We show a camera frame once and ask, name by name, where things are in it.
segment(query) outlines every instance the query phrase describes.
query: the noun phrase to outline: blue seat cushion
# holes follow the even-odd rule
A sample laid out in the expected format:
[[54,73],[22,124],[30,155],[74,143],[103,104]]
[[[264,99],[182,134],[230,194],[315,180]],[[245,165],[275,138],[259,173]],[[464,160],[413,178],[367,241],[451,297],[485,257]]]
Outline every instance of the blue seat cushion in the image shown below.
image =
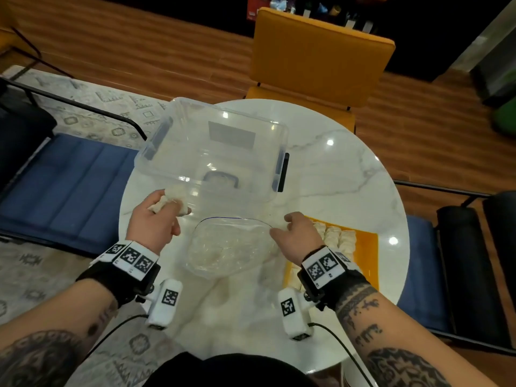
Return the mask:
[[446,283],[430,221],[407,216],[410,237],[410,262],[398,306],[421,325],[453,332],[446,295]]
[[118,240],[136,150],[56,135],[0,201],[0,233],[100,254]]

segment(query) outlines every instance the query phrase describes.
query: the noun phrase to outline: brown wood plank floor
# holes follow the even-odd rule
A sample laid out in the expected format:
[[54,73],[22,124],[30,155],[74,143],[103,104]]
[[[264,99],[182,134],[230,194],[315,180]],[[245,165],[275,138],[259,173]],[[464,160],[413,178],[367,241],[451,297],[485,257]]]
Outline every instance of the brown wood plank floor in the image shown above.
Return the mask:
[[[250,38],[100,0],[8,1],[44,58],[78,79],[208,103],[242,98],[254,84],[247,77]],[[449,71],[429,84],[384,73],[367,107],[354,112],[358,137],[393,178],[484,192],[516,189],[516,142],[490,129],[489,110],[466,74]],[[407,214],[434,222],[438,208],[462,200],[399,192]],[[485,232],[514,341],[516,313]],[[460,352],[500,385],[512,385],[515,359]]]

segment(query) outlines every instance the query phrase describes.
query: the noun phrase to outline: yellow tray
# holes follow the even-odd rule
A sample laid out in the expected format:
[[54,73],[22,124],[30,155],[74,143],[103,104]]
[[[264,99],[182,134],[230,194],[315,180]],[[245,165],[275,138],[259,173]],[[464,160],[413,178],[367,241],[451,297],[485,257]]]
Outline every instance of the yellow tray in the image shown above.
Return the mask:
[[[360,266],[360,269],[362,269],[365,278],[371,283],[371,285],[374,286],[377,290],[380,290],[380,285],[378,282],[378,234],[360,231],[354,228],[343,227],[342,225],[328,223],[326,221],[314,219],[309,216],[306,217],[314,221],[319,221],[320,223],[325,224],[326,227],[339,227],[342,230],[355,231],[357,234],[356,248],[355,252],[353,253],[355,262],[358,266]],[[284,288],[288,286],[291,269],[292,262],[287,262],[287,266],[285,267],[285,275],[283,276]]]

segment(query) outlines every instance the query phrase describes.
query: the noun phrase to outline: white marble table top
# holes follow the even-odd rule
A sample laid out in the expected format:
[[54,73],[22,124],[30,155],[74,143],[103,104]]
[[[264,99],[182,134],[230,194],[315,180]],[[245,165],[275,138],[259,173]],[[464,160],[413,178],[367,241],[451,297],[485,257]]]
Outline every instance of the white marble table top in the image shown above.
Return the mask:
[[[268,223],[285,227],[283,215],[299,210],[323,221],[378,234],[380,292],[396,303],[409,264],[409,234],[403,204],[380,159],[353,133],[315,111],[286,102],[245,99],[219,104],[284,123],[290,161],[283,193],[268,207]],[[125,238],[132,209],[156,188],[133,170],[122,198],[119,234]],[[196,219],[180,218],[182,234],[162,251],[156,279],[175,278],[184,289],[171,326],[165,330],[199,358],[225,353],[261,354],[308,373],[348,358],[339,343],[315,327],[312,338],[291,341],[283,331],[277,291],[285,259],[225,279],[208,281],[183,267]],[[148,310],[149,304],[143,304]],[[351,342],[330,310],[311,309],[312,321]]]

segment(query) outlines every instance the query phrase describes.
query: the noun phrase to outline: black bolster pillow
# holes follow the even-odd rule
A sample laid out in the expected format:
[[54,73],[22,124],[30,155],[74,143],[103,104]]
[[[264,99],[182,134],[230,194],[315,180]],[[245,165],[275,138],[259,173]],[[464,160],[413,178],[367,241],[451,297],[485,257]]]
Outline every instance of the black bolster pillow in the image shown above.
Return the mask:
[[457,334],[510,348],[509,329],[476,211],[446,206],[437,211],[437,221]]
[[483,208],[507,289],[516,306],[516,191],[489,197],[484,200]]

